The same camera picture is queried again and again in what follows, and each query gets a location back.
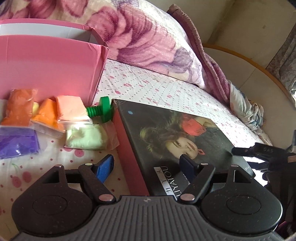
green plastic bolt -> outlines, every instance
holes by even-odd
[[[108,96],[101,97],[98,106],[87,107],[86,110],[90,118],[100,116],[103,123],[112,119],[112,108]]]

ribbed gray surface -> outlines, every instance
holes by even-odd
[[[101,206],[81,229],[60,237],[42,238],[21,233],[13,241],[277,241],[277,234],[237,237],[206,223],[194,206],[172,196],[123,196],[119,203]]]

purple clay packet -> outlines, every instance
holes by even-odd
[[[36,131],[29,128],[0,127],[0,158],[39,153]]]

woman's lips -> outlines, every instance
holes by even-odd
[[[190,143],[188,143],[188,144],[189,144],[189,146],[191,147],[191,149],[195,151],[195,148],[194,148],[194,146],[193,146],[193,145],[191,145]]]

orange clay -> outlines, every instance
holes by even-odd
[[[36,90],[12,90],[7,102],[4,126],[29,126]]]
[[[37,115],[31,120],[59,129],[57,124],[57,103],[51,99],[46,99],[39,107]]]

